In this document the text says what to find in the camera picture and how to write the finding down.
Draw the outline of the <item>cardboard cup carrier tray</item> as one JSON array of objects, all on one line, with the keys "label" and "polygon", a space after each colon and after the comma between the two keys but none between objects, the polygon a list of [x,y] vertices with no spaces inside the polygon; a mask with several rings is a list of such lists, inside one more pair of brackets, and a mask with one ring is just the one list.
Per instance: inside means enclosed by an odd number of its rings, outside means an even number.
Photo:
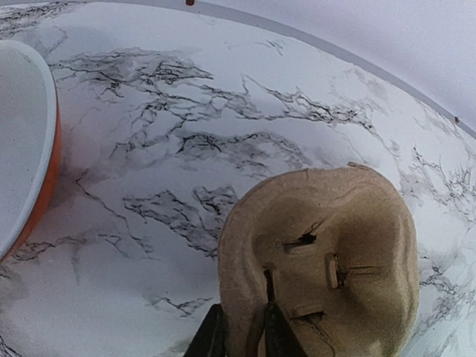
[{"label": "cardboard cup carrier tray", "polygon": [[270,300],[308,356],[399,355],[419,303],[416,240],[405,201],[369,167],[262,181],[219,238],[228,355],[263,355]]}]

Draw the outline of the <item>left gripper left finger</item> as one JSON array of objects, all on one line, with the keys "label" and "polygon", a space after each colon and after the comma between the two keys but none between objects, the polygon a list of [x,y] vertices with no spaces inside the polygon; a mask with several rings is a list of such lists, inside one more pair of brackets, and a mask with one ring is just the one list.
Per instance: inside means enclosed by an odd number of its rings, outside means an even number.
[{"label": "left gripper left finger", "polygon": [[210,307],[190,342],[185,357],[224,357],[225,315],[220,304]]}]

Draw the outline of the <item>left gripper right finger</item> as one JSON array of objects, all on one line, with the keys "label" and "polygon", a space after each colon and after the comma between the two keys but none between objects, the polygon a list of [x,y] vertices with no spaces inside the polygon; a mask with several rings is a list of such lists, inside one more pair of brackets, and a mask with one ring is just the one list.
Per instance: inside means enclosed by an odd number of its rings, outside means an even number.
[{"label": "left gripper right finger", "polygon": [[264,316],[265,352],[268,357],[307,357],[281,308],[275,301],[274,283],[269,269],[264,272],[268,303]]}]

